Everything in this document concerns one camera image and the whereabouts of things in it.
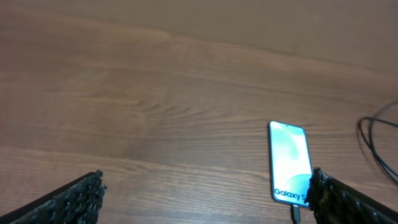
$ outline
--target wood grain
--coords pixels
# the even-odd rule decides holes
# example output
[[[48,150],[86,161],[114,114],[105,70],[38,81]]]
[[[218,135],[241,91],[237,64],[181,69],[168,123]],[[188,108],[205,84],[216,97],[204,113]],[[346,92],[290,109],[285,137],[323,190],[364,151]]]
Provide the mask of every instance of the wood grain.
[[[101,169],[100,223],[290,223],[270,120],[303,126],[313,166],[398,210],[355,130],[398,98],[396,73],[7,3],[0,49],[2,214]],[[397,131],[376,133],[398,169]]]

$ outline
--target cable connector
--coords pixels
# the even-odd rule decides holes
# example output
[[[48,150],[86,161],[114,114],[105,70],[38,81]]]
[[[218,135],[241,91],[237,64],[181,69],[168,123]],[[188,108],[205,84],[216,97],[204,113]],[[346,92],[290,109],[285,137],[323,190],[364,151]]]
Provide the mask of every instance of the cable connector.
[[[292,205],[290,207],[290,213],[292,214],[293,224],[300,224],[300,207],[297,205]]]

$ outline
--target wooden table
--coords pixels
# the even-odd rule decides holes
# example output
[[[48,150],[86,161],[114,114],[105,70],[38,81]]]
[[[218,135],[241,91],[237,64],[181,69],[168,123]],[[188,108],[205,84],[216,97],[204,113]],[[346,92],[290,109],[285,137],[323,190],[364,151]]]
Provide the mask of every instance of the wooden table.
[[[355,129],[397,86],[394,72],[3,3],[0,213],[101,169],[99,223],[290,223],[271,197],[270,120],[304,127],[313,166],[398,210]],[[397,131],[375,132],[398,169]]]

